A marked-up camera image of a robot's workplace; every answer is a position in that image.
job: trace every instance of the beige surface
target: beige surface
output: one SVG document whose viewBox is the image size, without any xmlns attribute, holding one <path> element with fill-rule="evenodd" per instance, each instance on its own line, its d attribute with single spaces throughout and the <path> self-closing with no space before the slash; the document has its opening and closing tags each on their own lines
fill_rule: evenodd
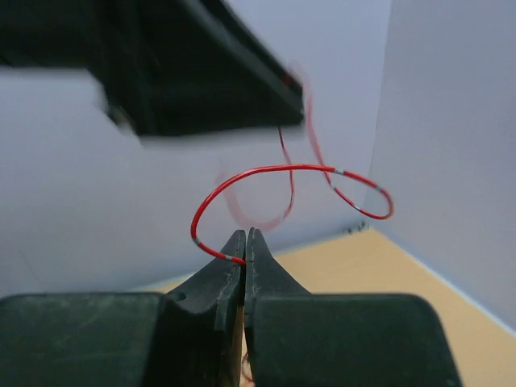
<svg viewBox="0 0 516 387">
<path fill-rule="evenodd" d="M 333 239 L 282 254 L 277 260 L 314 293 L 423 296 L 441 318 L 466 387 L 516 386 L 516 338 L 378 232 Z"/>
</svg>

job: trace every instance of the black object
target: black object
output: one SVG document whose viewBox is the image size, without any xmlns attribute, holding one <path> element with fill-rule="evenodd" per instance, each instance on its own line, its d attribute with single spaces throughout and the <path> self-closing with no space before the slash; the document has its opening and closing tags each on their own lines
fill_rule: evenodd
<svg viewBox="0 0 516 387">
<path fill-rule="evenodd" d="M 300 84 L 222 0 L 0 0 L 0 65 L 88 69 L 139 137 L 304 117 Z"/>
<path fill-rule="evenodd" d="M 238 386 L 243 327 L 258 387 L 462 385 L 421 298 L 310 294 L 257 229 L 222 252 L 246 266 L 215 259 L 168 294 L 4 299 L 0 385 Z"/>
</svg>

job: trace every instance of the gray wall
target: gray wall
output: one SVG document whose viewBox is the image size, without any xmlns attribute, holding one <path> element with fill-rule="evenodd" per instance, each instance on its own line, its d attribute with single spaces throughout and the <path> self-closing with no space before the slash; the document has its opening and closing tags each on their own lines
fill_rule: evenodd
<svg viewBox="0 0 516 387">
<path fill-rule="evenodd" d="M 371 169 L 397 204 L 378 227 L 513 329 L 515 15 L 507 0 L 394 0 Z"/>
<path fill-rule="evenodd" d="M 367 174 L 389 2 L 231 4 L 282 60 L 309 73 L 327 162 Z M 210 258 L 191 242 L 189 224 L 216 178 L 283 162 L 274 131 L 143 148 L 97 103 L 87 74 L 0 73 L 0 296 L 128 289 L 200 268 Z M 314 161 L 306 138 L 286 141 L 295 161 Z M 292 216 L 266 235 L 273 248 L 327 237 L 359 218 L 319 174 L 296 179 Z M 336 184 L 364 201 L 358 185 Z M 288 204 L 288 176 L 255 177 L 235 193 L 249 217 L 267 220 Z M 220 199 L 199 235 L 219 248 L 236 228 Z"/>
</svg>

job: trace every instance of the table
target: table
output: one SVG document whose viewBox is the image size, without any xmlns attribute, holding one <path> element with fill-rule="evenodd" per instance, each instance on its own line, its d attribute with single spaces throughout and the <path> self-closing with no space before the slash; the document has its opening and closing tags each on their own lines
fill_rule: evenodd
<svg viewBox="0 0 516 387">
<path fill-rule="evenodd" d="M 516 385 L 516 338 L 379 232 L 342 236 L 276 259 L 312 293 L 424 297 L 441 318 L 466 387 Z M 177 285 L 154 290 L 167 292 Z M 243 379 L 241 385 L 252 384 Z"/>
</svg>

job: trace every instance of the white wall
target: white wall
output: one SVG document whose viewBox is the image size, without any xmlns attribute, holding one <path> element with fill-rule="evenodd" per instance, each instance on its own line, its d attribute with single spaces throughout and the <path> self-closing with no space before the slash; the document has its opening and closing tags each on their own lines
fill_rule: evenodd
<svg viewBox="0 0 516 387">
<path fill-rule="evenodd" d="M 327 163 L 367 174 L 372 155 L 389 2 L 231 2 L 256 34 L 311 77 L 314 121 Z M 203 266 L 189 224 L 215 178 L 282 163 L 277 135 L 221 135 L 152 148 L 120 135 L 95 106 L 87 74 L 0 75 L 0 295 L 128 289 Z M 295 161 L 314 161 L 304 137 L 286 138 Z M 358 216 L 316 173 L 297 173 L 274 248 L 339 232 Z M 337 181 L 358 203 L 364 190 Z M 276 216 L 289 200 L 286 174 L 237 188 L 250 217 Z M 224 201 L 200 237 L 221 247 L 237 226 Z"/>
<path fill-rule="evenodd" d="M 393 2 L 371 171 L 397 204 L 378 227 L 513 329 L 515 15 L 506 0 Z"/>
</svg>

